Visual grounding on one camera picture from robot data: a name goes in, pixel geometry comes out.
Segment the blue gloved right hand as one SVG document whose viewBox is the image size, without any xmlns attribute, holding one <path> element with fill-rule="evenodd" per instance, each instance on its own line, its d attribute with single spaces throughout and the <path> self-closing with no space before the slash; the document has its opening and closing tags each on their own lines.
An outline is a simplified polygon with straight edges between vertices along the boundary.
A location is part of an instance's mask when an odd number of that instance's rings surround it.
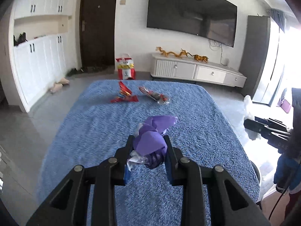
<svg viewBox="0 0 301 226">
<path fill-rule="evenodd" d="M 300 192 L 300 159 L 296 160 L 282 154 L 277 162 L 274 184 L 280 193 L 286 188 L 290 194 Z"/>
</svg>

